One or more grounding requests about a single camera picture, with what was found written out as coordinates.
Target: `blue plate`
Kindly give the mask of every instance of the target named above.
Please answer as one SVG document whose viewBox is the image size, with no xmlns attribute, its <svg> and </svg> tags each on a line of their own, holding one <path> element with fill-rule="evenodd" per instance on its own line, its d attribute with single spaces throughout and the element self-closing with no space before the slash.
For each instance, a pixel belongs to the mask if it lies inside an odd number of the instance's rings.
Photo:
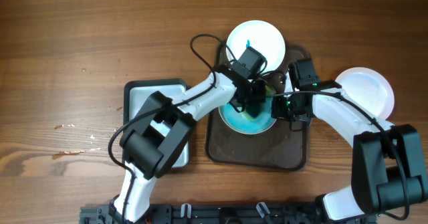
<svg viewBox="0 0 428 224">
<path fill-rule="evenodd" d="M 238 113 L 230 104 L 219 107 L 220 116 L 232 130 L 242 134 L 259 134 L 274 125 L 276 119 L 271 117 L 272 98 L 261 103 L 261 112 L 255 118 L 248 113 Z"/>
</svg>

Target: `table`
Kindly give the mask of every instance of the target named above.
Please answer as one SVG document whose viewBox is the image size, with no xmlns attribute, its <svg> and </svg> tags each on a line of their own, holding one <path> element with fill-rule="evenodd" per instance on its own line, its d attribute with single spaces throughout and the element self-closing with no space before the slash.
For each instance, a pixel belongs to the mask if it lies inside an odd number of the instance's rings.
<svg viewBox="0 0 428 224">
<path fill-rule="evenodd" d="M 395 91 L 389 120 L 412 124 L 428 157 L 428 0 L 0 0 L 0 223 L 76 223 L 80 207 L 108 203 L 124 176 L 106 146 L 122 123 L 125 83 L 198 84 L 208 69 L 190 39 L 226 38 L 250 19 L 306 47 L 322 80 L 356 66 L 381 73 Z M 213 63 L 216 45 L 196 48 Z M 158 181 L 152 203 L 311 201 L 350 183 L 351 148 L 322 121 L 296 173 L 212 163 L 206 124 L 190 163 Z M 408 223 L 427 218 L 428 203 L 413 205 Z"/>
</svg>

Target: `wooden table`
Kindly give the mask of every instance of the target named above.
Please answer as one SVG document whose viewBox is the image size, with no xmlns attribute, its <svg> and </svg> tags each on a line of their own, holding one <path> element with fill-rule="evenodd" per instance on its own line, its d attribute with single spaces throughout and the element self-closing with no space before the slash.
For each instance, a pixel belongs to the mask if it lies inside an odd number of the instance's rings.
<svg viewBox="0 0 428 224">
<path fill-rule="evenodd" d="M 395 92 L 389 120 L 417 128 L 428 157 L 428 0 L 0 0 L 0 223 L 76 223 L 80 207 L 107 203 L 124 176 L 106 146 L 125 83 L 198 84 L 208 70 L 189 40 L 226 38 L 250 19 L 305 46 L 323 80 L 356 66 L 381 73 Z M 197 51 L 212 63 L 216 45 L 200 39 Z M 351 148 L 322 121 L 297 173 L 212 163 L 206 123 L 190 163 L 158 181 L 152 203 L 311 201 L 350 183 Z M 427 218 L 428 204 L 414 205 L 408 223 Z"/>
</svg>

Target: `robotic arm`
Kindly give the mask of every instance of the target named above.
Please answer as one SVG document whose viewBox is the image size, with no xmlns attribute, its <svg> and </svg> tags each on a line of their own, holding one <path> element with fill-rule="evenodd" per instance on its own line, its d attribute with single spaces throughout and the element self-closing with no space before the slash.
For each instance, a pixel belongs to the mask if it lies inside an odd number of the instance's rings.
<svg viewBox="0 0 428 224">
<path fill-rule="evenodd" d="M 197 121 L 230 102 L 244 109 L 249 102 L 263 101 L 257 97 L 265 96 L 265 83 L 256 78 L 264 62 L 259 52 L 248 47 L 238 61 L 216 66 L 210 76 L 194 88 L 177 96 L 155 92 L 148 98 L 137 116 L 151 110 L 160 111 L 131 124 L 120 139 L 125 165 L 134 171 L 136 178 L 128 195 L 125 213 L 122 213 L 122 208 L 132 181 L 129 172 L 126 172 L 120 195 L 110 205 L 110 214 L 117 222 L 121 221 L 122 215 L 128 223 L 142 218 L 150 205 L 150 194 L 156 180 L 171 169 Z M 178 104 L 207 90 L 213 80 L 214 88 L 204 95 L 186 104 Z M 288 92 L 295 89 L 299 92 Z M 311 60 L 289 65 L 286 92 L 274 96 L 273 118 L 310 121 L 317 117 L 331 125 L 353 147 L 351 185 L 318 197 L 323 222 L 354 219 L 406 206 L 407 200 L 413 204 L 428 199 L 421 141 L 413 127 L 393 126 L 365 111 L 346 95 L 339 84 L 321 82 Z M 364 110 L 366 115 L 355 106 Z M 164 136 L 158 132 L 158 125 L 168 128 L 168 134 Z M 408 195 L 404 194 L 399 168 L 385 167 L 384 157 L 395 158 L 385 137 L 394 142 L 403 162 Z"/>
</svg>

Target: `dark brown tray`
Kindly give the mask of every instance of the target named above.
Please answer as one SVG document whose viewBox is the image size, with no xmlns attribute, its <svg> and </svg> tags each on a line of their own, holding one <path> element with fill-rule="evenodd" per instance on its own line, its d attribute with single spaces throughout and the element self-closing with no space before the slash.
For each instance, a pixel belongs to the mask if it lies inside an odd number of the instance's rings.
<svg viewBox="0 0 428 224">
<path fill-rule="evenodd" d="M 288 44 L 286 57 L 278 69 L 286 72 L 289 63 L 309 57 L 304 48 Z M 216 64 L 226 61 L 224 48 L 219 46 Z M 302 131 L 293 132 L 288 122 L 277 120 L 260 134 L 240 134 L 230 129 L 215 109 L 209 114 L 205 152 L 213 162 L 297 171 L 306 164 L 309 124 L 297 121 L 292 127 Z"/>
</svg>

